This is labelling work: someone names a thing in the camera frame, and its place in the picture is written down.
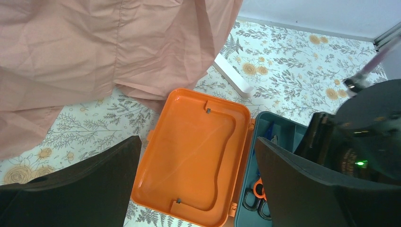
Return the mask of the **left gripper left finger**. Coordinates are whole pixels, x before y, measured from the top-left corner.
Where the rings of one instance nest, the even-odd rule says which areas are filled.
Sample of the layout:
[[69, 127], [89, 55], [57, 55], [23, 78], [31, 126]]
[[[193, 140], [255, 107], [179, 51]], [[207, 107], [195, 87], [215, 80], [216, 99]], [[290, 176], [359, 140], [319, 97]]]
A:
[[0, 188], [3, 227], [122, 227], [141, 139], [113, 147], [28, 183]]

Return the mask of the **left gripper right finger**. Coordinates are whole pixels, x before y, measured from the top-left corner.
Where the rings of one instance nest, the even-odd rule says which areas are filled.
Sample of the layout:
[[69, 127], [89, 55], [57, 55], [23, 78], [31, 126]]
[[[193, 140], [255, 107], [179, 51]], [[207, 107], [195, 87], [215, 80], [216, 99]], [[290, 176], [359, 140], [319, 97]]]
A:
[[262, 137], [254, 150], [273, 226], [400, 226], [399, 186], [338, 173]]

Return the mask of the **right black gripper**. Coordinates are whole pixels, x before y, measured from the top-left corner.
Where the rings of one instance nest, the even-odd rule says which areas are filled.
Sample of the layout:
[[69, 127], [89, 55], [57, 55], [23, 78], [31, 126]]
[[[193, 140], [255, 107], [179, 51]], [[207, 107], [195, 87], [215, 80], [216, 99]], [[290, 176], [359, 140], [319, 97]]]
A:
[[335, 114], [313, 114], [295, 154], [344, 175], [401, 183], [401, 81], [361, 90]]

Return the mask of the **small orange scissors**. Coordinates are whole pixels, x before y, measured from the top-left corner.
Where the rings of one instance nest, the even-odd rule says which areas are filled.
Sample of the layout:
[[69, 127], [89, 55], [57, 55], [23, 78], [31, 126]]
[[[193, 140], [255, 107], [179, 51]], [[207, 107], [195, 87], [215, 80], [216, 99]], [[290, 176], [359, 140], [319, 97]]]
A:
[[261, 177], [253, 185], [253, 194], [258, 199], [267, 200]]

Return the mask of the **black handled scissors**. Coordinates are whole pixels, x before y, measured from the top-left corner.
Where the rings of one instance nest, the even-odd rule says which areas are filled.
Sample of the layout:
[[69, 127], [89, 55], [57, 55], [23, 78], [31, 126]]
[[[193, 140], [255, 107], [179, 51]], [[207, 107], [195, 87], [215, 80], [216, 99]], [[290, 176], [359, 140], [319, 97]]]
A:
[[[253, 204], [250, 205], [248, 203], [248, 198], [253, 198]], [[256, 197], [256, 195], [254, 195], [253, 190], [250, 188], [246, 188], [245, 192], [244, 192], [244, 196], [242, 199], [242, 205], [251, 212], [257, 212], [258, 215], [266, 220], [266, 221], [271, 221], [272, 218], [270, 216], [270, 214], [265, 214], [264, 213], [264, 208], [267, 207], [267, 202], [265, 199], [261, 199]]]

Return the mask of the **teal divided tray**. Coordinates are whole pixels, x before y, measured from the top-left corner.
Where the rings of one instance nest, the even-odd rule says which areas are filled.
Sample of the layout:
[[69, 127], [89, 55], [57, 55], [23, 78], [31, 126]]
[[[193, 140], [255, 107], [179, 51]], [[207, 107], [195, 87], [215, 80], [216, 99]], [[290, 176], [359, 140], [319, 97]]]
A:
[[[294, 152], [305, 135], [307, 127], [287, 118], [281, 117], [271, 112], [261, 112], [255, 118], [254, 128], [250, 132], [250, 145], [247, 149], [248, 154], [243, 158], [243, 182], [240, 187], [239, 197], [237, 199], [237, 209], [234, 217], [235, 227], [271, 227], [273, 222], [262, 219], [257, 212], [248, 211], [242, 205], [242, 199], [246, 188], [253, 190], [254, 183], [259, 179], [260, 172], [254, 154], [254, 144], [258, 137], [264, 137], [264, 134], [270, 124], [274, 121], [273, 134], [277, 138], [277, 144], [282, 148]], [[248, 198], [248, 203], [253, 204], [253, 198]], [[264, 208], [264, 213], [269, 214], [269, 207]]]

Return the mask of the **orange plastic medicine box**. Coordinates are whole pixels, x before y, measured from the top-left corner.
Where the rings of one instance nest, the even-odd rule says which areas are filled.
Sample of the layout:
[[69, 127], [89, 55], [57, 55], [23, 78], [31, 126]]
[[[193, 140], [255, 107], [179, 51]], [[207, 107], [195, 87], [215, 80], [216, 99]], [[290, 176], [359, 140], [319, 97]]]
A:
[[241, 160], [252, 116], [242, 104], [173, 90], [139, 162], [131, 199], [203, 227], [233, 216]]

